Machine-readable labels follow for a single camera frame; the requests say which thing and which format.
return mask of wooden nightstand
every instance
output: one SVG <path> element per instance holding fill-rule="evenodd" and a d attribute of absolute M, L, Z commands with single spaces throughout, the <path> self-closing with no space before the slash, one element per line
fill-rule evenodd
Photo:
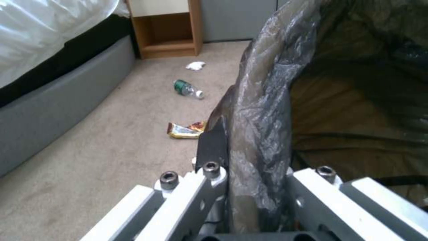
<path fill-rule="evenodd" d="M 129 8 L 141 58 L 199 54 L 199 0 L 129 0 Z"/>

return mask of black garbage bag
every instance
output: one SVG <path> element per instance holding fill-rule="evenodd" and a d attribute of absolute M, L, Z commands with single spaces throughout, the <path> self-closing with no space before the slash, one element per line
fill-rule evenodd
<path fill-rule="evenodd" d="M 428 205 L 428 3 L 290 0 L 245 50 L 226 120 L 229 226 L 287 225 L 286 171 L 328 165 Z"/>

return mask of green bottle label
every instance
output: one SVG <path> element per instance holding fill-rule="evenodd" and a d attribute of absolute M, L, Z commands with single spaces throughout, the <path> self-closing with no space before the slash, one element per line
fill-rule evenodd
<path fill-rule="evenodd" d="M 188 83 L 184 80 L 178 79 L 174 82 L 174 90 L 177 91 L 180 95 L 183 94 L 183 89 L 185 87 L 185 85 L 187 85 Z"/>

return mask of black mattress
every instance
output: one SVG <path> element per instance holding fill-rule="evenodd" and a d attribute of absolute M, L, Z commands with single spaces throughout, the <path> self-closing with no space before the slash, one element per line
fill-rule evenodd
<path fill-rule="evenodd" d="M 1 88 L 0 107 L 76 69 L 126 35 L 131 35 L 136 50 L 131 20 L 116 15 L 109 16 L 66 42 L 64 48 L 54 56 Z"/>

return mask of bed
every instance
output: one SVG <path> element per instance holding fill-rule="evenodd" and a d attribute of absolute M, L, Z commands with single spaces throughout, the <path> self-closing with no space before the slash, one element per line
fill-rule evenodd
<path fill-rule="evenodd" d="M 129 73 L 126 14 L 119 0 L 0 0 L 0 176 L 77 124 Z"/>

